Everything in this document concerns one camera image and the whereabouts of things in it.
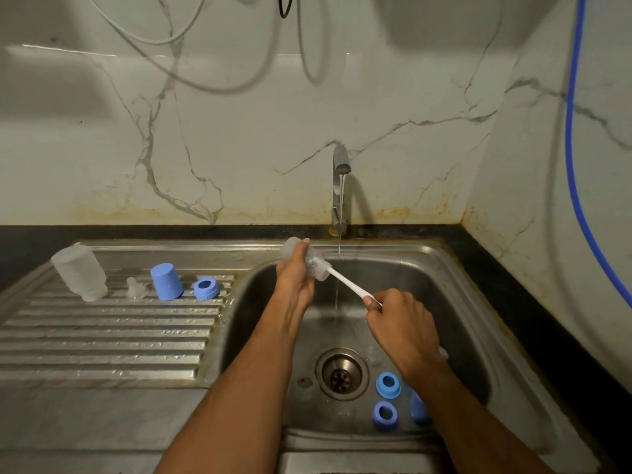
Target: stainless steel sink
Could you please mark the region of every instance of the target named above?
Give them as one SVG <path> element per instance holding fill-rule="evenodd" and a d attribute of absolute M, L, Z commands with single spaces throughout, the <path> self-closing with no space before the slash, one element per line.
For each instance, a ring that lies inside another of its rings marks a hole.
<path fill-rule="evenodd" d="M 206 389 L 227 368 L 273 292 L 279 241 L 92 243 L 110 292 L 84 303 L 50 265 L 0 297 L 0 471 L 148 473 Z M 316 242 L 329 259 L 332 241 Z M 149 282 L 172 262 L 185 295 L 124 297 L 124 279 Z M 334 267 L 369 291 L 412 292 L 433 313 L 449 363 L 474 395 L 555 470 L 598 463 L 458 263 L 433 241 L 345 242 Z M 190 285 L 219 277 L 221 296 Z M 284 414 L 279 471 L 448 472 L 432 426 L 393 401 L 395 432 L 372 424 L 375 379 L 400 374 L 374 341 L 366 310 L 328 278 L 300 327 Z"/>

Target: blue bottle cap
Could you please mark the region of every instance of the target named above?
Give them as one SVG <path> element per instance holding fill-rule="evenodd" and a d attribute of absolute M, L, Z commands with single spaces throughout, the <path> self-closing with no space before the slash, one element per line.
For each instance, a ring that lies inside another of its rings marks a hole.
<path fill-rule="evenodd" d="M 171 301 L 182 296 L 185 292 L 176 269 L 171 263 L 154 266 L 150 271 L 158 299 Z"/>
<path fill-rule="evenodd" d="M 386 432 L 397 428 L 397 409 L 391 403 L 380 401 L 373 408 L 373 424 L 378 431 Z"/>
<path fill-rule="evenodd" d="M 377 392 L 385 399 L 395 399 L 401 393 L 399 379 L 392 372 L 383 372 L 375 381 Z"/>
<path fill-rule="evenodd" d="M 426 406 L 416 392 L 410 396 L 410 415 L 417 424 L 430 424 L 432 422 Z"/>
<path fill-rule="evenodd" d="M 219 285 L 214 277 L 205 277 L 194 284 L 194 294 L 198 301 L 208 301 L 219 294 Z"/>

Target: black countertop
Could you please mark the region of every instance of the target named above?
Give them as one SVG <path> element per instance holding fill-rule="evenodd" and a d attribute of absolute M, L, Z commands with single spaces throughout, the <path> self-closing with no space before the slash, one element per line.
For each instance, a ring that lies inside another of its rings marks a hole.
<path fill-rule="evenodd" d="M 61 248 L 82 239 L 330 239 L 324 225 L 1 226 L 0 289 Z M 612 471 L 632 472 L 632 396 L 460 225 L 351 226 L 347 238 L 439 238 L 450 247 L 488 302 L 523 346 L 566 413 Z"/>

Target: white stick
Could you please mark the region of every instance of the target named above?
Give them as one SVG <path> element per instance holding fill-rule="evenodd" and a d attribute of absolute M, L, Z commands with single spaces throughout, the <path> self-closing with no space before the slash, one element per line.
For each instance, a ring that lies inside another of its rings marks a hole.
<path fill-rule="evenodd" d="M 378 300 L 376 300 L 373 297 L 373 294 L 371 294 L 368 291 L 362 289 L 357 284 L 355 284 L 353 281 L 349 281 L 347 278 L 345 278 L 342 274 L 340 274 L 338 271 L 333 269 L 331 266 L 327 268 L 327 271 L 329 271 L 333 276 L 335 276 L 340 281 L 342 281 L 354 293 L 358 294 L 358 296 L 360 298 L 364 299 L 365 296 L 368 296 L 369 298 L 373 299 L 377 304 L 379 304 L 380 306 L 383 306 L 381 302 L 379 302 Z M 444 348 L 442 348 L 441 346 L 439 346 L 438 351 L 441 354 L 441 356 L 443 356 L 444 358 L 446 358 L 446 359 L 449 358 L 449 355 L 447 354 L 447 351 Z"/>

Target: blue hose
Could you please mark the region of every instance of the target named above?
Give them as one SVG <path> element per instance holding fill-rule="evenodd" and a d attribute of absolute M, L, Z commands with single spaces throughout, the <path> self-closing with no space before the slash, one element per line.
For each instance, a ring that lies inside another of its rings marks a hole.
<path fill-rule="evenodd" d="M 577 4 L 577 21 L 575 24 L 575 38 L 573 41 L 573 56 L 571 58 L 571 70 L 568 79 L 568 97 L 566 100 L 566 132 L 565 132 L 565 148 L 566 148 L 566 177 L 568 179 L 568 190 L 571 194 L 571 201 L 573 202 L 573 210 L 577 222 L 580 224 L 581 232 L 586 238 L 586 242 L 589 244 L 590 250 L 596 257 L 597 262 L 604 270 L 605 275 L 608 277 L 612 285 L 619 291 L 621 297 L 628 303 L 628 306 L 632 308 L 632 294 L 628 291 L 625 285 L 621 282 L 621 279 L 610 266 L 610 263 L 605 258 L 599 245 L 596 242 L 595 236 L 592 231 L 584 211 L 581 208 L 580 195 L 577 192 L 577 182 L 575 181 L 575 172 L 573 168 L 573 108 L 575 106 L 575 87 L 577 84 L 577 71 L 580 63 L 581 52 L 581 37 L 584 29 L 584 18 L 586 15 L 586 1 L 578 0 Z"/>

